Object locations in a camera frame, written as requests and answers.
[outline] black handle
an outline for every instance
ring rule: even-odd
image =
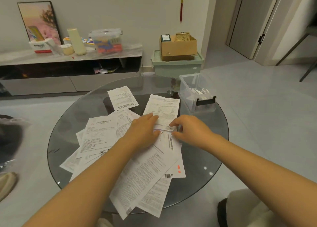
[[[199,100],[199,98],[197,98],[196,106],[213,104],[215,102],[216,102],[216,96],[214,96],[212,99],[207,99],[207,100]]]

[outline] hand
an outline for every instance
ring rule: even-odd
[[[153,113],[149,113],[134,119],[122,139],[127,141],[130,146],[132,145],[135,151],[147,148],[155,143],[161,133],[159,130],[153,132],[158,118],[158,116],[153,116]]]
[[[172,132],[172,135],[201,149],[205,149],[212,141],[211,138],[217,136],[195,116],[182,115],[170,123],[171,127],[178,125],[182,125],[180,132]]]

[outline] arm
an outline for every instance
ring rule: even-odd
[[[159,136],[160,131],[153,132],[157,119],[151,113],[133,120],[124,137],[48,201],[24,227],[95,226],[125,165],[135,152]]]
[[[317,226],[316,183],[227,141],[194,116],[170,124],[178,125],[174,137],[218,158],[288,226]]]

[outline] red tassel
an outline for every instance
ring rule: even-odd
[[[183,0],[180,2],[180,22],[183,20]]]

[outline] chair leg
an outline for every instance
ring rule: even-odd
[[[307,70],[307,72],[303,75],[303,77],[299,81],[302,82],[308,76],[308,74],[315,68],[316,65],[317,65],[317,61],[315,61],[314,64],[310,66],[310,68]]]
[[[286,57],[288,57],[289,54],[292,53],[292,51],[294,51],[294,49],[296,47],[298,47],[299,44],[302,43],[303,40],[306,39],[306,37],[309,36],[308,33],[306,33],[301,39],[299,39],[299,41],[285,54],[285,56],[283,56],[283,58],[276,64],[276,66],[278,66]]]

